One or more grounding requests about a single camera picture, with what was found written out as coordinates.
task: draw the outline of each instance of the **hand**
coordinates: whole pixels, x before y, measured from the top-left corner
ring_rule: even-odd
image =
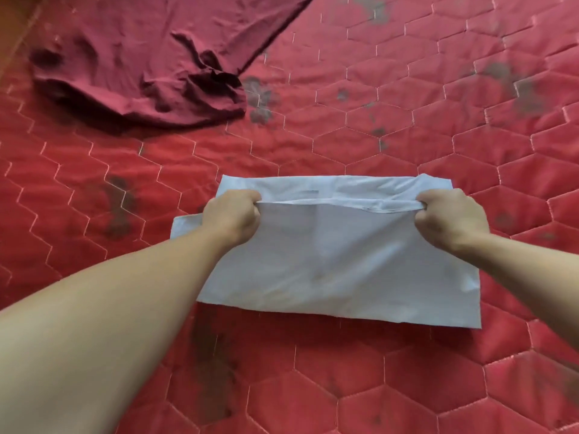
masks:
[[[460,189],[427,190],[416,199],[426,206],[416,213],[416,228],[441,250],[458,255],[473,238],[489,233],[485,210]]]
[[[201,227],[214,233],[227,249],[244,244],[259,226],[261,200],[256,190],[228,190],[210,200],[203,210]]]

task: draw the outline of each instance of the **maroon cloth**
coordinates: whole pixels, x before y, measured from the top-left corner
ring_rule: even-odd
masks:
[[[211,123],[245,111],[238,75],[310,0],[99,0],[54,49],[42,91],[133,121]]]

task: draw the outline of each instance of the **folded white garment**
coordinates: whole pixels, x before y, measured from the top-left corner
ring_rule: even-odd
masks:
[[[216,266],[204,303],[256,311],[481,327],[478,270],[426,242],[414,226],[427,189],[417,177],[223,176],[217,195],[255,189],[261,225]],[[179,216],[171,238],[199,226]]]

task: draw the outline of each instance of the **person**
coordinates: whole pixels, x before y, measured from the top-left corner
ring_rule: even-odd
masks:
[[[259,226],[253,190],[207,204],[174,240],[84,269],[0,313],[0,432],[112,432],[220,258]],[[579,257],[490,233],[461,190],[428,190],[416,227],[489,273],[579,348]]]

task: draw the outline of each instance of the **red quilted surface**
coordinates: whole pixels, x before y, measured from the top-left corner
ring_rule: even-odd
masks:
[[[48,0],[0,81],[3,306],[167,239],[221,174],[424,172],[579,252],[579,0],[314,0],[243,76],[245,119],[160,135],[33,94],[26,44],[80,8]],[[579,432],[579,355],[484,274],[481,308],[467,330],[199,305],[118,434]]]

